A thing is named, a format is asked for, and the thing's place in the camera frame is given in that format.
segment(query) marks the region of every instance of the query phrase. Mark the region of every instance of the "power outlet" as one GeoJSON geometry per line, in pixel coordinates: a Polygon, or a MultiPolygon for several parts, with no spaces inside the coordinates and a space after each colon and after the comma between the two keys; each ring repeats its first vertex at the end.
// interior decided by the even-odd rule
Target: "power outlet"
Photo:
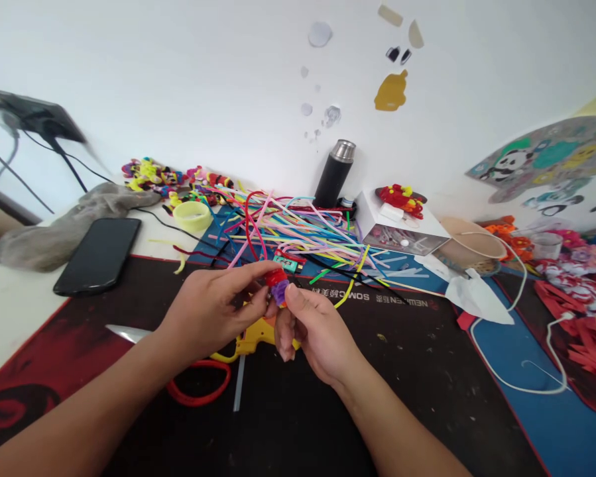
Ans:
{"type": "Polygon", "coordinates": [[[57,103],[48,103],[47,101],[19,96],[6,91],[0,91],[0,100],[3,102],[2,107],[4,109],[22,119],[21,128],[26,131],[39,133],[44,130],[44,123],[51,119],[52,128],[45,128],[47,134],[51,134],[55,138],[82,143],[87,142],[70,115],[57,103]]]}

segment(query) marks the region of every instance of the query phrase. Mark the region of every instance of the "yellow glue gun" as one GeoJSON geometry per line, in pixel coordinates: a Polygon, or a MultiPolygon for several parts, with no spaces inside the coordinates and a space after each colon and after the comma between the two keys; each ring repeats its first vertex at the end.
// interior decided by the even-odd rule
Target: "yellow glue gun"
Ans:
{"type": "MultiPolygon", "coordinates": [[[[273,326],[269,325],[264,318],[260,318],[253,325],[245,330],[245,337],[236,338],[236,351],[233,356],[223,356],[222,354],[214,353],[210,356],[211,359],[232,363],[236,361],[242,354],[251,354],[256,351],[258,343],[264,341],[270,345],[275,346],[276,340],[273,334],[273,326]]],[[[300,343],[293,340],[293,347],[297,351],[300,349],[300,343]]]]}

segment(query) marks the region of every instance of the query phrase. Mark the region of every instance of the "hand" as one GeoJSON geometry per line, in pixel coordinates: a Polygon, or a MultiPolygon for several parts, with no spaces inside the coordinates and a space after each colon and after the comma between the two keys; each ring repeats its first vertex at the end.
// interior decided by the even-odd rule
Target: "hand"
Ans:
{"type": "Polygon", "coordinates": [[[175,366],[183,370],[218,351],[267,314],[268,287],[256,280],[279,267],[264,261],[228,270],[197,270],[188,276],[154,333],[175,366]],[[236,311],[230,303],[241,292],[249,303],[236,311]]]}
{"type": "Polygon", "coordinates": [[[328,298],[290,284],[287,308],[276,317],[276,348],[284,361],[295,358],[292,340],[302,343],[309,365],[326,384],[344,384],[349,372],[364,357],[349,329],[328,298]]]}

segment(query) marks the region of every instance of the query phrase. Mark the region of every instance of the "purple pipe cleaner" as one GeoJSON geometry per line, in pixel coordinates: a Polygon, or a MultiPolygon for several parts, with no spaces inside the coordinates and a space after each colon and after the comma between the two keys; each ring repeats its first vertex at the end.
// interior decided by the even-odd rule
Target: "purple pipe cleaner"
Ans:
{"type": "Polygon", "coordinates": [[[279,284],[273,285],[273,287],[271,287],[271,295],[276,300],[276,303],[280,308],[286,307],[286,303],[284,300],[284,291],[286,290],[286,288],[288,286],[289,286],[289,281],[283,280],[279,284]]]}

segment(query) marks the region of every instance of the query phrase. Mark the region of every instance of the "black thermos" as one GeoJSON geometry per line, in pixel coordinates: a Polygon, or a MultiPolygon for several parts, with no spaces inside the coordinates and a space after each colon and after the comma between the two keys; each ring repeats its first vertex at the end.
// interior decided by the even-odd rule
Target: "black thermos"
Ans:
{"type": "Polygon", "coordinates": [[[313,205],[325,209],[337,207],[337,198],[353,165],[354,155],[355,145],[351,141],[339,139],[326,159],[313,205]]]}

